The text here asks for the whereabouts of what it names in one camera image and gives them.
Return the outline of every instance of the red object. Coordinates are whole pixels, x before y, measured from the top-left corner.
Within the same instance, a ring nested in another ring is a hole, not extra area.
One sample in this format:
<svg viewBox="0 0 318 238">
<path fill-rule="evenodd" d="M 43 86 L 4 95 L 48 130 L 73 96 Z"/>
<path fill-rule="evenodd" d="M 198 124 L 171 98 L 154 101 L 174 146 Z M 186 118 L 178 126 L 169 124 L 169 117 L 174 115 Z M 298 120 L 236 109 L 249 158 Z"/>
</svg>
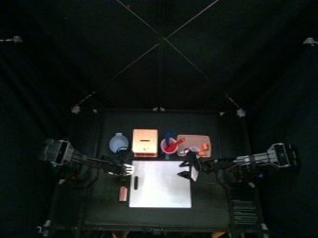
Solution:
<svg viewBox="0 0 318 238">
<path fill-rule="evenodd" d="M 203 143 L 203 150 L 207 151 L 209 150 L 209 144 Z"/>
<path fill-rule="evenodd" d="M 185 142 L 186 138 L 181 138 L 174 144 L 165 148 L 166 152 L 174 152 L 177 146 Z"/>
<path fill-rule="evenodd" d="M 203 157 L 205 156 L 205 151 L 199 151 L 199 156 Z"/>
</svg>

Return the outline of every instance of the black curtain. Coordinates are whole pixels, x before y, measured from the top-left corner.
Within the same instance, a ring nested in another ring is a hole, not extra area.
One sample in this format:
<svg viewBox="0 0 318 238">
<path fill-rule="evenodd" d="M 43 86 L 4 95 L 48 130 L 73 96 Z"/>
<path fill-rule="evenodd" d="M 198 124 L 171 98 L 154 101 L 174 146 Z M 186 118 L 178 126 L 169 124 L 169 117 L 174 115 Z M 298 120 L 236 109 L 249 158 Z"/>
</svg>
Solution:
<svg viewBox="0 0 318 238">
<path fill-rule="evenodd" d="M 318 217 L 318 48 L 308 47 L 300 59 L 268 85 L 269 92 L 250 111 L 256 152 L 276 142 L 294 144 L 298 169 L 269 170 L 261 201 L 272 237 L 317 237 Z"/>
<path fill-rule="evenodd" d="M 10 12 L 16 7 L 3 2 L 2 37 L 18 35 Z M 0 236 L 30 237 L 43 225 L 54 191 L 50 165 L 38 158 L 42 141 L 67 136 L 71 107 L 82 94 L 74 87 L 62 90 L 59 81 L 74 85 L 55 65 L 36 55 L 42 43 L 0 43 Z"/>
</svg>

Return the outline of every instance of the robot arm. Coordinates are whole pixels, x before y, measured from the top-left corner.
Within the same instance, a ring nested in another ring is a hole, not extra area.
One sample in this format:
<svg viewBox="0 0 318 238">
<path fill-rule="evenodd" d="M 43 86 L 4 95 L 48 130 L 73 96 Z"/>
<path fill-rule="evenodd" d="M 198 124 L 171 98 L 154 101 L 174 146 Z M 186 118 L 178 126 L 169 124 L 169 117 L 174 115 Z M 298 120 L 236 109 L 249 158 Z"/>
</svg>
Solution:
<svg viewBox="0 0 318 238">
<path fill-rule="evenodd" d="M 102 159 L 91 158 L 81 154 L 66 140 L 47 139 L 40 154 L 40 159 L 48 161 L 53 165 L 67 165 L 74 162 L 101 169 L 107 174 L 129 176 L 134 173 L 134 166 L 121 163 L 114 158 L 103 156 Z"/>
<path fill-rule="evenodd" d="M 190 171 L 183 171 L 178 175 L 186 179 L 197 180 L 201 173 L 207 174 L 220 170 L 230 171 L 234 168 L 238 171 L 244 171 L 241 173 L 245 173 L 246 171 L 257 170 L 257 167 L 262 165 L 272 165 L 276 168 L 297 166 L 294 147 L 290 144 L 276 143 L 265 153 L 240 156 L 236 159 L 218 160 L 206 160 L 195 152 L 189 150 L 186 152 L 186 160 L 179 166 L 189 166 Z"/>
</svg>

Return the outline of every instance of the white paper sheet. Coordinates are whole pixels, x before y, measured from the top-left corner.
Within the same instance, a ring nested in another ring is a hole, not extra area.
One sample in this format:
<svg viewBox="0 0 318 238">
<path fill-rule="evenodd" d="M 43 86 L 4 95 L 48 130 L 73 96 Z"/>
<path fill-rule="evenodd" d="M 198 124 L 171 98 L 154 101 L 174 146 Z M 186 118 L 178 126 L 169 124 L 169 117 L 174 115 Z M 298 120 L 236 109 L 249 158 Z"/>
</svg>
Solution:
<svg viewBox="0 0 318 238">
<path fill-rule="evenodd" d="M 134 161 L 130 207 L 191 207 L 190 180 L 178 176 L 181 161 Z M 134 188 L 138 177 L 138 189 Z"/>
</svg>

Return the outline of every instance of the orange box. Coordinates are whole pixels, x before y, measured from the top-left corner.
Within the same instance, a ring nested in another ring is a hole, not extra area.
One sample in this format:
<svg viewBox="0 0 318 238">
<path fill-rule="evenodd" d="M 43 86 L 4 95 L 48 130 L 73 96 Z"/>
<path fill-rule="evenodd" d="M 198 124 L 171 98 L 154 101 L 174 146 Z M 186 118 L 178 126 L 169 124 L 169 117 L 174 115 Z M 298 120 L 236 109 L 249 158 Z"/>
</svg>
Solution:
<svg viewBox="0 0 318 238">
<path fill-rule="evenodd" d="M 134 157 L 158 156 L 158 130 L 135 129 L 133 132 Z"/>
<path fill-rule="evenodd" d="M 205 156 L 206 156 L 205 151 L 199 151 L 198 155 L 199 155 L 201 157 L 205 157 Z"/>
<path fill-rule="evenodd" d="M 209 151 L 209 144 L 207 143 L 203 143 L 203 150 Z"/>
</svg>

